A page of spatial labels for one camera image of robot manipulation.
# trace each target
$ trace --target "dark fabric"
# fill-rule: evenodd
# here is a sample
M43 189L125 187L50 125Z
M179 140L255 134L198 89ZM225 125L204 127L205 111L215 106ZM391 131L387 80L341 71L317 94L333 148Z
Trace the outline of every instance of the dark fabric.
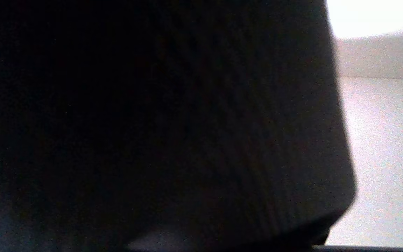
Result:
M266 243L354 190L323 2L0 0L0 251Z
M334 213L319 220L302 225L296 230L283 233L269 241L251 244L242 244L226 250L225 252L270 252L270 251L302 251L308 250L312 245L324 245L329 228L342 213Z

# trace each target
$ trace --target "wall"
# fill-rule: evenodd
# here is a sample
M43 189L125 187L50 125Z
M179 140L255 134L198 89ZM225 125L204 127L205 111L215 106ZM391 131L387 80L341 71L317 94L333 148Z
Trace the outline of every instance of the wall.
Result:
M358 193L326 245L403 247L403 80L342 77L340 89Z
M341 76L403 79L403 32L335 40Z

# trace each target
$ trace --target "white ceiling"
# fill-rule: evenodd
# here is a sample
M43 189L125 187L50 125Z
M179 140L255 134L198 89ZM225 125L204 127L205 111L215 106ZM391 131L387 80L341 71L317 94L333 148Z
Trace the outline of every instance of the white ceiling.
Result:
M327 0L340 76L403 79L403 0Z

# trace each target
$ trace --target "ribbed texture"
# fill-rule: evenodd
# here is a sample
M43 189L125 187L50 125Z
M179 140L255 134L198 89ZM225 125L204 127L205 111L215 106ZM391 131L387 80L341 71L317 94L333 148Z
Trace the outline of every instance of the ribbed texture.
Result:
M29 223L34 251L211 251L346 210L354 178L325 13L292 1L1 4L6 215ZM27 243L13 236L0 247Z

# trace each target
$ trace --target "bright light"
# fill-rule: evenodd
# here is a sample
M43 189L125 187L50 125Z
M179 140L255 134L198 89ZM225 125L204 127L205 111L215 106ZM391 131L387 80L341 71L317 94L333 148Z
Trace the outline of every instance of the bright light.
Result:
M403 0L327 0L327 7L338 38L403 32Z

